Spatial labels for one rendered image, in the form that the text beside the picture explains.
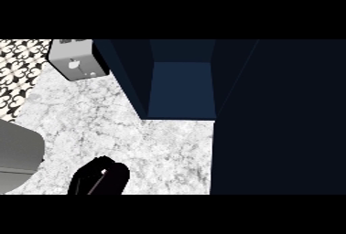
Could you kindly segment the grey rounded appliance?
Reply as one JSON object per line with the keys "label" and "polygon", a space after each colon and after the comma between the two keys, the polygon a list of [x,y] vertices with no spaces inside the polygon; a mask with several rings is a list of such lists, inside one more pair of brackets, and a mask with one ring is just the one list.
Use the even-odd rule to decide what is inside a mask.
{"label": "grey rounded appliance", "polygon": [[17,189],[37,173],[43,156],[40,134],[0,120],[0,194]]}

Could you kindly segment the silver toaster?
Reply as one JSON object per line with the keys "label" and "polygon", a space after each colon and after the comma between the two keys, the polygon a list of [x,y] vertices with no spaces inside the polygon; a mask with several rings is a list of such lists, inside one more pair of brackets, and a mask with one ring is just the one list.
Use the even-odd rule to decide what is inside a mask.
{"label": "silver toaster", "polygon": [[68,81],[110,74],[110,68],[92,39],[55,39],[48,61]]}

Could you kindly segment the dark wine bottle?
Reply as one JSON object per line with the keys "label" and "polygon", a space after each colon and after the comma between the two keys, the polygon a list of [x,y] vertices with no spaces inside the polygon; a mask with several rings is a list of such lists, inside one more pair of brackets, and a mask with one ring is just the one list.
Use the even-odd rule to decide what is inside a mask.
{"label": "dark wine bottle", "polygon": [[108,156],[97,157],[76,171],[70,195],[120,195],[131,180],[131,169]]}

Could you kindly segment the dark blue open cabinet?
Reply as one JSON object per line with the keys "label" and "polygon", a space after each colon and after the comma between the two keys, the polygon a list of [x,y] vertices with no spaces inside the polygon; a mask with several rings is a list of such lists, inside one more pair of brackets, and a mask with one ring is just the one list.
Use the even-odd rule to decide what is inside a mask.
{"label": "dark blue open cabinet", "polygon": [[98,39],[95,44],[141,119],[218,118],[255,39]]}

